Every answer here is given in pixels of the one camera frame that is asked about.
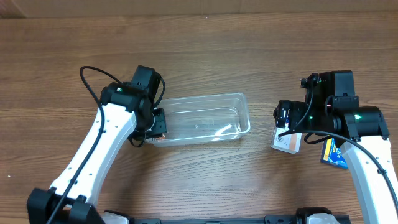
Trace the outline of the orange bottle white cap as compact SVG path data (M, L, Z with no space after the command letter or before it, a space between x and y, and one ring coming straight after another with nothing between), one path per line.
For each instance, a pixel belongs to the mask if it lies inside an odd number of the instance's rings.
M157 137L156 139L157 139L157 140L162 140L162 139L166 139L166 137L165 137L165 135L163 134L163 135Z

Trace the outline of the white plaster box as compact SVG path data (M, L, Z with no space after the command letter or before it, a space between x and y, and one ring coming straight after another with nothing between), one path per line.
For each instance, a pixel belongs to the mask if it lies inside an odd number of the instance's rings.
M271 148L287 152L289 154L296 154L300 150L302 133L289 134L279 137L279 134L282 134L288 130L288 128L274 128L274 133L271 140Z

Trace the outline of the blue yellow box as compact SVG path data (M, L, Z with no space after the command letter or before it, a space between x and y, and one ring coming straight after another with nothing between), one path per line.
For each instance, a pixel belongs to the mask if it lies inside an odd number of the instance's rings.
M340 149L336 147L335 140L333 138L324 142L320 162L342 169L348 169L348 165L344 160Z

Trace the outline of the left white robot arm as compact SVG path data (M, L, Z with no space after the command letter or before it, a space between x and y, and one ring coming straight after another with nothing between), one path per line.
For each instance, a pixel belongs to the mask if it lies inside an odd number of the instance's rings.
M165 133L158 108L159 82L111 83L95 100L94 123L66 169L48 190L34 189L27 199L30 223L133 223L129 215L96 209L99 194L125 141L144 142Z

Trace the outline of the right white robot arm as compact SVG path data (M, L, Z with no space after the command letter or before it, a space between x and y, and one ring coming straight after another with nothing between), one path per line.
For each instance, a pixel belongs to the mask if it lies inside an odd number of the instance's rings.
M397 223L397 177L389 130L381 110L356 98L281 100L274 110L275 138L304 133L334 139L348 165L366 223Z

